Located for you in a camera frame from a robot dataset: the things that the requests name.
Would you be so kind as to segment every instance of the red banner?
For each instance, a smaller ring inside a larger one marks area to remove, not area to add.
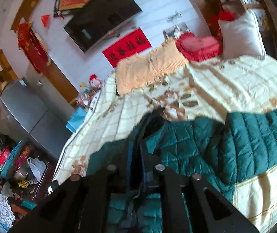
[[[141,28],[138,28],[108,47],[103,51],[103,54],[115,68],[121,59],[140,53],[149,47],[151,47],[150,42]]]

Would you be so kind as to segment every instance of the television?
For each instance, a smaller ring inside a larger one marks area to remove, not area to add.
[[[83,52],[141,12],[133,0],[91,0],[64,27]]]

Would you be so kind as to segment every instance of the quilted jacket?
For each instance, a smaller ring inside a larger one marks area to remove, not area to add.
[[[144,117],[127,139],[106,143],[93,154],[87,174],[109,165],[126,143],[135,141],[143,122]],[[266,114],[228,113],[225,124],[206,117],[193,121],[164,120],[144,142],[148,152],[159,155],[164,165],[186,176],[204,175],[232,202],[236,183],[277,164],[277,109]],[[111,196],[107,232],[128,232],[133,227],[139,232],[162,232],[160,195],[149,195],[140,212],[129,203],[136,195]]]

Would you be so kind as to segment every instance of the white plastic bag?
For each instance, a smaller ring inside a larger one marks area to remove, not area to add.
[[[46,169],[46,164],[38,158],[28,158],[27,162],[32,170],[32,173],[34,174],[34,177],[38,180],[38,182],[40,182],[43,177],[43,172]]]

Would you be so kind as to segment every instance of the quilt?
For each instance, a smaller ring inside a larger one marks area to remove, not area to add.
[[[266,113],[277,108],[277,61],[242,56],[232,60],[213,58],[189,62],[162,82],[116,95],[112,73],[100,92],[97,107],[63,148],[54,180],[86,174],[89,157],[104,143],[128,136],[144,113],[165,107],[171,121],[206,116],[224,122],[228,112]],[[260,232],[277,222],[277,165],[235,185],[234,206]]]

